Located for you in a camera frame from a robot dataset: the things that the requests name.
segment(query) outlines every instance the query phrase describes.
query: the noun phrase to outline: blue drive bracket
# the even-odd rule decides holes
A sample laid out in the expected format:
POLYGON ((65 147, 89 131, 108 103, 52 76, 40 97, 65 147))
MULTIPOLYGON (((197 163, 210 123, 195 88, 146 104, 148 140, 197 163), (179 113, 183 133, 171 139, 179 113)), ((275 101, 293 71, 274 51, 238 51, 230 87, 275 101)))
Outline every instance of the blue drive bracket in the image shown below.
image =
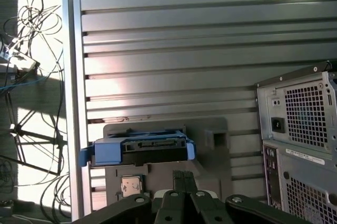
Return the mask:
POLYGON ((99 139, 92 145, 81 149, 80 166, 85 167, 92 156, 95 156, 97 166, 119 165, 123 161, 123 152, 127 152, 127 145, 136 145, 137 143, 147 143, 151 141, 164 142, 171 139, 181 139, 186 143, 187 159, 193 160, 196 157, 195 143, 180 131, 156 131, 141 133, 126 133, 111 135, 99 139))

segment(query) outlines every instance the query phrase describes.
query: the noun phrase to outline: black cable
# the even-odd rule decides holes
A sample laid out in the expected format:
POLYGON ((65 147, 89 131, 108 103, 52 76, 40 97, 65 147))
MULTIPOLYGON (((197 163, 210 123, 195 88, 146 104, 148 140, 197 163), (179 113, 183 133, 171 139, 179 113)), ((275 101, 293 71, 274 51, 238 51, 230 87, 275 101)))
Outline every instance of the black cable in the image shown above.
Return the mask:
MULTIPOLYGON (((0 40, 1 40, 1 49, 0 49, 0 54, 3 53, 4 54, 4 58, 5 58, 5 53, 6 53, 6 47, 4 44, 4 39, 2 37, 2 35, 0 34, 0 40)), ((7 86, 7 78, 8 78, 8 70, 9 70, 9 62, 11 61, 10 58, 7 59, 7 66, 6 66, 6 73, 5 73, 5 84, 4 87, 7 86)))
MULTIPOLYGON (((9 48, 14 47, 18 51, 22 52, 21 51, 21 45, 22 45, 23 42, 27 42, 27 53, 25 53, 25 54, 28 55, 29 57, 33 58, 32 44, 33 44, 34 38, 39 36, 45 42, 45 44, 47 45, 49 51, 52 54, 52 59, 55 62, 55 66, 53 67, 53 69, 50 72, 47 72, 47 75, 46 75, 46 79, 48 79, 51 74, 58 73, 59 88, 60 88, 60 102, 58 103, 56 120, 55 120, 55 123, 54 123, 53 154, 52 154, 53 155, 52 162, 53 162, 54 157, 55 157, 56 140, 57 140, 57 137, 58 137, 58 134, 59 134, 58 123, 59 123, 59 120, 60 120, 62 105, 63 105, 63 102, 64 102, 64 76, 63 76, 63 69, 61 68, 61 65, 60 65, 60 59, 63 55, 63 51, 60 53, 60 56, 57 57, 55 55, 54 51, 52 50, 49 42, 47 41, 46 35, 53 35, 53 34, 56 34, 57 32, 59 32, 61 27, 62 27, 60 25, 60 23, 62 23, 61 22, 62 20, 61 20, 61 17, 57 13, 55 13, 55 11, 59 8, 59 6, 52 6, 52 7, 49 7, 49 8, 45 8, 44 2, 43 2, 43 0, 41 0, 42 7, 36 8, 36 7, 33 7, 34 1, 35 0, 32 0, 32 2, 30 3, 29 0, 27 0, 27 6, 23 6, 21 9, 19 9, 17 16, 9 18, 4 23, 3 28, 4 28, 4 32, 5 32, 6 35, 14 38, 13 42, 11 44, 9 44, 9 48), (47 18, 50 18, 51 16, 54 16, 56 18, 55 24, 53 24, 50 27, 43 28, 44 21, 47 18), (18 26, 21 25, 21 28, 18 30, 17 35, 10 34, 10 32, 8 30, 8 24, 13 20, 18 21, 18 26)), ((60 172, 62 172, 62 170, 64 168, 64 156, 63 156, 62 153, 60 154, 60 157, 61 157, 61 159, 59 160, 58 169, 61 169, 60 172)), ((58 209, 59 209, 60 214, 64 217, 68 217, 61 210, 61 206, 69 206, 69 203, 67 203, 65 198, 64 198, 64 194, 65 194, 65 191, 68 189, 68 186, 66 188, 63 188, 67 181, 68 181, 67 175, 63 175, 63 176, 57 177, 56 179, 52 179, 52 180, 49 180, 49 181, 44 181, 44 182, 38 183, 39 185, 49 183, 47 185, 47 187, 45 188, 44 192, 41 195, 40 209, 41 209, 41 212, 43 213, 43 215, 46 217, 46 219, 51 221, 52 223, 59 223, 60 222, 59 217, 57 216, 57 212, 56 212, 57 205, 58 205, 58 209), (55 185, 55 188, 54 188, 54 200, 53 200, 53 207, 52 207, 52 216, 49 216, 44 209, 43 199, 44 199, 46 191, 52 185, 54 185, 55 183, 56 183, 56 185, 55 185)))
POLYGON ((14 177, 12 164, 0 159, 0 193, 11 194, 14 190, 14 177))

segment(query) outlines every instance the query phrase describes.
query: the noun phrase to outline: cable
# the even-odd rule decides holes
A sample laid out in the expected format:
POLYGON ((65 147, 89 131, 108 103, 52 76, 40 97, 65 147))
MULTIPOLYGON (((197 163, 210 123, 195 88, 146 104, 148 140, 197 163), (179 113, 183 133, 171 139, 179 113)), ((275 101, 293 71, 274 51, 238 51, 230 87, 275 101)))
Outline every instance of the cable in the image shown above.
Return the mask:
POLYGON ((60 192, 60 190, 62 189, 63 185, 69 180, 69 172, 65 175, 59 176, 58 178, 56 178, 54 181, 52 181, 43 191, 41 197, 40 197, 40 210, 42 212, 42 214, 44 215, 44 217, 47 218, 47 220, 49 220, 51 223, 55 223, 55 224, 60 224, 60 220, 58 219, 57 215, 56 215, 56 211, 55 211, 55 205, 56 202, 58 202, 59 198, 58 198, 58 193, 60 192), (52 202, 52 217, 49 216, 47 214, 47 212, 45 211, 44 207, 43 207, 43 199, 44 196, 46 194, 46 192, 48 191, 48 189, 54 184, 54 199, 52 202))
MULTIPOLYGON (((56 54, 54 53, 54 51, 52 50, 46 36, 47 35, 53 35, 56 34, 57 32, 60 31, 61 27, 62 27, 62 20, 61 17, 55 13, 56 10, 58 10, 59 6, 52 6, 49 8, 45 8, 44 7, 44 2, 43 0, 41 0, 41 8, 37 8, 34 7, 34 1, 32 0, 31 2, 29 2, 29 0, 27 1, 27 5, 23 6, 19 9, 17 16, 11 17, 9 18, 3 26, 4 32, 6 35, 8 35, 9 37, 13 38, 13 41, 9 44, 9 48, 10 49, 16 49, 19 52, 23 53, 23 51, 21 51, 21 46, 23 43, 27 43, 27 51, 26 54, 27 56, 31 57, 34 59, 34 55, 32 52, 32 45, 34 42, 34 38, 36 37, 40 37, 41 40, 47 45, 48 50, 51 53, 52 56, 52 60, 54 61, 55 65, 53 67, 52 70, 46 71, 45 69, 41 68, 40 66, 37 67, 37 69, 41 72, 41 75, 43 76, 42 78, 29 82, 29 83, 22 83, 19 85, 30 85, 30 84, 34 84, 36 82, 39 82, 43 79, 48 79, 50 77, 51 74, 53 73, 57 73, 59 76, 59 84, 60 84, 60 102, 58 103, 58 109, 57 109, 57 113, 56 113, 56 119, 55 119, 55 125, 54 125, 54 135, 53 135, 53 153, 52 156, 55 157, 55 145, 56 145, 56 139, 58 137, 59 134, 59 130, 58 130, 58 123, 60 120, 60 115, 61 115, 61 109, 62 109, 62 105, 63 105, 63 101, 64 101, 64 75, 63 75, 63 69, 60 66, 60 60, 63 56, 63 51, 61 51, 59 56, 56 56, 56 54), (51 26, 49 27, 43 27, 43 23, 47 18, 55 18, 55 23, 53 22, 51 26), (18 32, 16 35, 14 34, 10 34, 9 32, 9 26, 8 24, 11 21, 16 20, 18 22, 18 27, 20 27, 18 29, 18 32)), ((5 90, 9 87, 13 87, 13 86, 18 86, 17 84, 13 84, 10 86, 6 86, 3 87, 2 90, 5 90)), ((63 170, 64 168, 64 156, 62 153, 60 153, 60 160, 58 163, 58 171, 59 170, 63 170)), ((51 161, 51 166, 49 171, 51 170, 52 166, 54 163, 54 158, 52 158, 51 161)), ((48 185, 46 186, 44 192, 41 195, 41 200, 40 200, 40 209, 41 212, 43 213, 43 215, 47 218, 47 220, 49 220, 51 223, 60 223, 59 217, 57 216, 57 212, 56 210, 58 209, 60 214, 64 217, 69 217, 67 216, 65 213, 62 212, 61 207, 62 206, 70 206, 70 204, 66 201, 65 199, 65 192, 68 189, 68 186, 66 184, 66 182, 68 181, 68 175, 62 175, 59 177, 56 177, 54 179, 51 179, 49 181, 45 181, 48 177, 49 173, 46 174, 46 176, 43 178, 43 180, 41 180, 40 182, 36 183, 36 184, 32 184, 32 185, 37 185, 37 184, 46 184, 48 183, 48 185), (52 202, 52 216, 49 216, 44 207, 43 207, 43 199, 44 199, 44 195, 46 193, 46 191, 52 186, 54 185, 54 199, 52 202)))
POLYGON ((13 85, 9 85, 9 86, 0 87, 0 90, 2 90, 2 89, 7 89, 7 88, 12 87, 12 86, 25 86, 25 85, 31 85, 31 84, 37 83, 37 82, 39 82, 39 81, 41 81, 41 80, 43 80, 43 79, 46 79, 46 78, 47 78, 47 76, 44 76, 44 77, 39 78, 39 79, 37 79, 37 80, 35 80, 35 81, 30 81, 30 82, 27 82, 27 83, 13 84, 13 85))
POLYGON ((0 192, 11 194, 14 190, 14 178, 12 164, 7 160, 0 159, 0 192))
POLYGON ((51 124, 49 124, 49 123, 46 121, 46 119, 43 117, 43 113, 42 113, 42 112, 40 113, 40 115, 41 115, 42 121, 43 121, 46 125, 50 126, 51 128, 54 128, 54 125, 51 125, 51 124))
POLYGON ((2 50, 5 48, 4 38, 2 37, 1 34, 0 34, 0 41, 1 41, 1 49, 0 49, 0 54, 1 54, 2 50))

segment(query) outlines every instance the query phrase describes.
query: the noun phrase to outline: tangled wires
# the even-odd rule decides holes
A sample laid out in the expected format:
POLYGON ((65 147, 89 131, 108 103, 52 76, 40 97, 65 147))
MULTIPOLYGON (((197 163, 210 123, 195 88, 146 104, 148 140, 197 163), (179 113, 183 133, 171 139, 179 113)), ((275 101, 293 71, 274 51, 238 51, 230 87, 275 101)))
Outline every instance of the tangled wires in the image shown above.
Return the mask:
POLYGON ((43 215, 47 218, 47 220, 51 221, 52 223, 59 224, 61 223, 59 217, 56 214, 56 209, 58 209, 58 212, 65 218, 71 218, 67 214, 65 214, 62 210, 62 207, 70 207, 70 203, 67 201, 67 195, 66 193, 69 190, 69 173, 59 176, 56 179, 54 179, 43 191, 41 198, 40 198, 40 209, 43 215), (43 199, 48 191, 49 188, 52 188, 54 186, 54 199, 52 202, 52 216, 49 216, 47 212, 45 211, 43 207, 43 199))
MULTIPOLYGON (((9 18, 3 25, 4 33, 12 39, 10 44, 8 45, 9 49, 15 49, 26 56, 37 60, 36 54, 32 50, 33 45, 37 45, 40 48, 42 45, 47 47, 47 52, 45 53, 51 55, 51 60, 49 62, 54 62, 54 66, 51 69, 46 69, 43 65, 38 66, 38 70, 41 72, 43 76, 40 80, 47 80, 51 74, 56 73, 58 74, 59 78, 59 86, 60 86, 60 99, 58 102, 58 109, 56 113, 56 121, 54 126, 54 139, 53 139, 53 151, 52 151, 52 161, 50 165, 50 169, 53 166, 54 158, 55 157, 55 145, 56 145, 56 138, 59 132, 58 130, 58 123, 61 114, 61 108, 64 101, 64 76, 63 76, 63 69, 60 66, 60 60, 62 58, 63 51, 60 54, 55 54, 54 50, 52 49, 51 45, 48 42, 48 38, 52 35, 57 34, 62 28, 62 20, 61 17, 56 13, 56 11, 60 8, 60 6, 51 6, 45 7, 44 0, 26 0, 26 5, 21 7, 18 11, 17 16, 13 16, 9 18), (46 20, 50 23, 50 20, 53 22, 51 25, 46 27, 46 20), (10 24, 14 22, 17 24, 17 32, 11 32, 10 24)), ((62 42, 55 37, 51 37, 62 45, 62 42)), ((44 179, 38 183, 32 185, 40 185, 46 184, 47 187, 45 188, 44 192, 42 193, 40 199, 40 209, 47 220, 51 221, 52 223, 60 223, 60 215, 63 217, 68 216, 63 212, 61 209, 62 207, 70 206, 70 203, 66 200, 66 193, 68 192, 68 174, 59 176, 55 179, 50 181, 47 180, 48 174, 44 177, 44 179), (52 215, 48 215, 44 206, 43 200, 45 199, 46 192, 54 186, 54 199, 52 202, 52 215)))
POLYGON ((0 159, 0 192, 11 194, 14 189, 14 177, 12 164, 0 159))

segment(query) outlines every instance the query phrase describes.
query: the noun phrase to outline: power socket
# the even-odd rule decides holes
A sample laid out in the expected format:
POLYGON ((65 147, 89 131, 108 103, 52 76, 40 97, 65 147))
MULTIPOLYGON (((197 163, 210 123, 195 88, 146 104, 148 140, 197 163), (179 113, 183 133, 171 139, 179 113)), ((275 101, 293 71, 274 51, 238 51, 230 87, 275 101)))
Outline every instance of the power socket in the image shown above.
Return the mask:
POLYGON ((2 44, 2 42, 0 42, 0 48, 3 48, 0 51, 0 57, 9 61, 11 64, 16 65, 19 70, 29 72, 36 65, 35 60, 27 57, 16 49, 9 49, 8 45, 2 44))

